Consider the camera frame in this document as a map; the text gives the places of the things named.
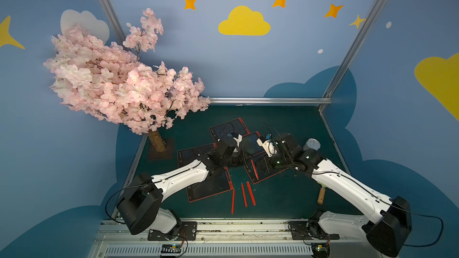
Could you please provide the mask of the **small circuit board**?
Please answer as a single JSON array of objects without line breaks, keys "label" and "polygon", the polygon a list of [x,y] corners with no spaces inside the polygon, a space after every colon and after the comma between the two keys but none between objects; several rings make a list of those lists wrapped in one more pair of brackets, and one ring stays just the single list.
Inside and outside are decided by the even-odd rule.
[{"label": "small circuit board", "polygon": [[182,246],[179,244],[162,244],[159,255],[161,258],[177,258],[182,254]]},{"label": "small circuit board", "polygon": [[326,244],[312,244],[311,250],[312,258],[328,258],[330,255],[330,248]]}]

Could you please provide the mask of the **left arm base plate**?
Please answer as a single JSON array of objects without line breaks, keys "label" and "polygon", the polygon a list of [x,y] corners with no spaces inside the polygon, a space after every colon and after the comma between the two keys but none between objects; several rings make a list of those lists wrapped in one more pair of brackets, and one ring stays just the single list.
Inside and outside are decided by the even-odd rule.
[{"label": "left arm base plate", "polygon": [[148,241],[176,241],[187,240],[194,241],[196,239],[197,223],[196,222],[179,222],[167,233],[162,233],[158,230],[150,229],[148,233]]}]

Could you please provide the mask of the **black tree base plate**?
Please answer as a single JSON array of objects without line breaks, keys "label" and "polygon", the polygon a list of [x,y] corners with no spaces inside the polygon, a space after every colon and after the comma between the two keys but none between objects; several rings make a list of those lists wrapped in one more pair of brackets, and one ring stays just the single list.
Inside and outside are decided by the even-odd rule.
[{"label": "black tree base plate", "polygon": [[150,143],[147,161],[156,161],[156,160],[171,160],[175,155],[175,139],[166,138],[164,141],[166,150],[159,152],[155,149],[154,145]]}]

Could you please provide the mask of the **red tablet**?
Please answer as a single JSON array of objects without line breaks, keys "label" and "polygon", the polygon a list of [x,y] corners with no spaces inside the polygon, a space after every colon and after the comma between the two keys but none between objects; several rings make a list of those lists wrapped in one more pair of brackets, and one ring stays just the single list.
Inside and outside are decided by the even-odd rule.
[{"label": "red tablet", "polygon": [[[255,163],[259,180],[257,180],[255,176],[251,160],[253,160]],[[286,167],[274,168],[268,163],[266,156],[254,156],[252,159],[246,161],[244,168],[246,170],[247,175],[249,176],[249,181],[252,182],[253,184],[262,182],[268,178],[275,176],[276,174],[279,174],[287,170]]]},{"label": "red tablet", "polygon": [[243,136],[240,142],[240,148],[249,155],[257,155],[265,152],[263,146],[259,145],[259,140],[262,144],[261,136],[258,132],[247,134]]},{"label": "red tablet", "polygon": [[178,151],[178,167],[183,167],[200,158],[203,154],[215,149],[216,144],[211,143]]},{"label": "red tablet", "polygon": [[211,127],[209,131],[215,142],[223,137],[231,137],[235,134],[240,134],[242,136],[250,134],[249,129],[241,118],[233,119],[229,122]]},{"label": "red tablet", "polygon": [[201,199],[209,198],[234,189],[231,176],[227,167],[209,174],[200,183],[195,183],[186,189],[188,202],[192,203]]}]

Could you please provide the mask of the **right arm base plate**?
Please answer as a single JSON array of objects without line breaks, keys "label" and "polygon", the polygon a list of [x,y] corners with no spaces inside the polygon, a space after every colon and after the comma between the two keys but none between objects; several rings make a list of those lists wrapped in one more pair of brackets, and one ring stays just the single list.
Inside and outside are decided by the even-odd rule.
[{"label": "right arm base plate", "polygon": [[293,240],[339,240],[338,234],[327,234],[316,221],[290,221],[288,229]]}]

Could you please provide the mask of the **silver tin can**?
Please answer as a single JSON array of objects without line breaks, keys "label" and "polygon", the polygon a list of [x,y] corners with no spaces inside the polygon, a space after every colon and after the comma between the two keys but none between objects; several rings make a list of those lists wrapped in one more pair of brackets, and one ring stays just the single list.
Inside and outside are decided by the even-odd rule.
[{"label": "silver tin can", "polygon": [[310,138],[306,141],[306,144],[303,146],[303,150],[307,151],[309,149],[313,149],[315,151],[321,148],[321,144],[317,139]]}]

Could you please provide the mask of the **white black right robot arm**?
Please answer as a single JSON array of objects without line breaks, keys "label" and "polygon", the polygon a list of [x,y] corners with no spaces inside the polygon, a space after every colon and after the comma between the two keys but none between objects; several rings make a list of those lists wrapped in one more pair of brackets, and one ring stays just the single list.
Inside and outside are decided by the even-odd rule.
[{"label": "white black right robot arm", "polygon": [[353,178],[319,154],[321,144],[316,139],[308,139],[301,147],[288,133],[278,140],[257,143],[273,167],[290,167],[304,173],[361,212],[361,216],[321,212],[317,220],[319,232],[358,238],[386,257],[398,257],[412,231],[411,206],[407,200],[390,198]]}]

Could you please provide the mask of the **pink cherry blossom tree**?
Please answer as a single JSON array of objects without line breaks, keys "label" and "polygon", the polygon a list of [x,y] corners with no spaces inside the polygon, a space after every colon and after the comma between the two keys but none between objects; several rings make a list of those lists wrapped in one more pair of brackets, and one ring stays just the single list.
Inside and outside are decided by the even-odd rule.
[{"label": "pink cherry blossom tree", "polygon": [[52,39],[56,55],[44,63],[54,75],[51,89],[69,109],[147,134],[154,149],[164,152],[159,130],[170,129],[189,112],[206,111],[210,100],[202,96],[203,81],[188,68],[141,62],[141,54],[154,50],[163,32],[150,8],[122,44],[106,45],[81,26],[68,29]]}]

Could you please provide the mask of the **small circuit board right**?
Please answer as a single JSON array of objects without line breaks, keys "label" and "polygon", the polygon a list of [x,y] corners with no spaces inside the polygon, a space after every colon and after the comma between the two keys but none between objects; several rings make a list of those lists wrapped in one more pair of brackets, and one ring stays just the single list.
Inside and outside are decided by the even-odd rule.
[{"label": "small circuit board right", "polygon": [[311,250],[312,258],[328,258],[330,255],[330,248],[326,244],[312,244]]}]

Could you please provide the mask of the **red stylus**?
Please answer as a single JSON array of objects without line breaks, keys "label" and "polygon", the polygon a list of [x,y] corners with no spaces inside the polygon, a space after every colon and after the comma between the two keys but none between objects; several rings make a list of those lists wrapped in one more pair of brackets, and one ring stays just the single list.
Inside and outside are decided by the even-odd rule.
[{"label": "red stylus", "polygon": [[242,193],[242,197],[243,197],[244,206],[247,208],[248,205],[247,205],[245,186],[244,186],[244,183],[242,183],[242,182],[241,182],[241,193]]},{"label": "red stylus", "polygon": [[234,209],[235,209],[235,189],[232,191],[231,195],[231,214],[234,214]]},{"label": "red stylus", "polygon": [[256,206],[256,200],[252,191],[251,183],[249,181],[246,182],[247,189],[249,191],[249,196],[251,198],[251,202],[253,206]]},{"label": "red stylus", "polygon": [[255,176],[257,178],[257,180],[259,180],[259,177],[258,177],[258,172],[257,172],[257,168],[255,166],[255,163],[253,160],[251,160],[251,163],[252,163],[252,167],[253,167],[253,170],[254,170],[254,173],[255,173]]}]

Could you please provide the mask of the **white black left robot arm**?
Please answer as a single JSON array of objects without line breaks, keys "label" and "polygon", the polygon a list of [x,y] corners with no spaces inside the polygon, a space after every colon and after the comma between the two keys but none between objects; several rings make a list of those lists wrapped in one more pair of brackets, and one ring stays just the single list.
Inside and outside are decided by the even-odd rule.
[{"label": "white black left robot arm", "polygon": [[150,176],[141,173],[122,190],[116,208],[132,235],[145,230],[157,231],[167,239],[181,237],[182,221],[171,210],[161,207],[173,194],[202,183],[227,167],[239,167],[256,154],[258,146],[247,139],[223,138],[216,147],[197,155],[189,164],[173,171]]}]

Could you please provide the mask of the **small circuit board left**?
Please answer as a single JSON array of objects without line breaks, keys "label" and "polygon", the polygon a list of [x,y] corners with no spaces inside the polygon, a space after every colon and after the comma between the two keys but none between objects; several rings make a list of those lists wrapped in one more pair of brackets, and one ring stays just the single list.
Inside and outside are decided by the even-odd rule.
[{"label": "small circuit board left", "polygon": [[159,255],[161,258],[177,258],[182,254],[182,246],[179,244],[162,244]]}]

